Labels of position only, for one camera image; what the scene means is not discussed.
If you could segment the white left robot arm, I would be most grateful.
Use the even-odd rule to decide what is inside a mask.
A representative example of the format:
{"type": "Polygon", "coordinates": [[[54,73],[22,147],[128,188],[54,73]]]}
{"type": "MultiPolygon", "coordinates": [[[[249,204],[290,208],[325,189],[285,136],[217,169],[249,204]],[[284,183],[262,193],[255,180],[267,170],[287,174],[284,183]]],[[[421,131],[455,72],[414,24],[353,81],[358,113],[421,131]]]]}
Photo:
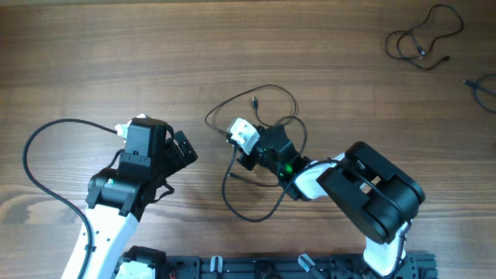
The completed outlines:
{"type": "Polygon", "coordinates": [[[144,209],[160,200],[157,189],[198,158],[186,135],[165,121],[138,115],[115,130],[125,148],[117,168],[103,168],[88,183],[91,228],[81,229],[65,278],[110,278],[144,209]]]}

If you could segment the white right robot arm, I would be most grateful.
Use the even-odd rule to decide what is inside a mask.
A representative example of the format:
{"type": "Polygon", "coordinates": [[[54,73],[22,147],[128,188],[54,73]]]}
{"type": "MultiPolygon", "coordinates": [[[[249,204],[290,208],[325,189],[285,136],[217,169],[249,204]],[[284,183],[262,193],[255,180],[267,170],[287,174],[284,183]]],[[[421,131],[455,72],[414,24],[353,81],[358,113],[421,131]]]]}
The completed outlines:
{"type": "Polygon", "coordinates": [[[328,196],[365,235],[365,264],[382,278],[393,278],[406,259],[405,240],[425,201],[421,186],[365,142],[327,160],[302,156],[283,126],[265,129],[237,119],[227,140],[248,171],[256,165],[278,179],[295,201],[328,196]]]}

